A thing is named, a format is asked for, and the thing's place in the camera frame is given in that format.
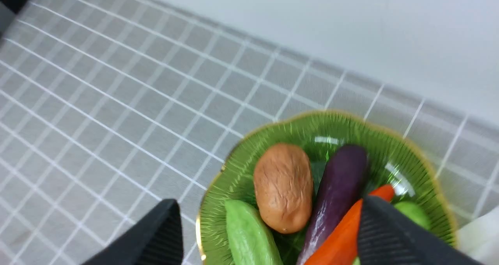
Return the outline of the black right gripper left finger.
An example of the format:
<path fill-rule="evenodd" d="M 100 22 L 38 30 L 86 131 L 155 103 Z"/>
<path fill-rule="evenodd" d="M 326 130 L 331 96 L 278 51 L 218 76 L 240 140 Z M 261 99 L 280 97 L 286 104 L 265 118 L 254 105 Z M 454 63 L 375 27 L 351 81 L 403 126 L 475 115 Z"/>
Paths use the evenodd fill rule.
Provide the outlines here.
<path fill-rule="evenodd" d="M 180 207 L 177 200 L 164 199 L 84 264 L 180 265 L 183 258 Z"/>

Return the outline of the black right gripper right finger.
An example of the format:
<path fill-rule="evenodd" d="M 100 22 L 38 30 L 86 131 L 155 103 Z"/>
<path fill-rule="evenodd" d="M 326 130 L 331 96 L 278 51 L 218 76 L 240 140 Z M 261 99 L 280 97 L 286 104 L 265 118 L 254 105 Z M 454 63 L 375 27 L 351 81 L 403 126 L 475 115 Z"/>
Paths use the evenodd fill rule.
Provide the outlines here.
<path fill-rule="evenodd" d="M 357 255 L 362 265 L 477 265 L 379 196 L 361 208 Z"/>

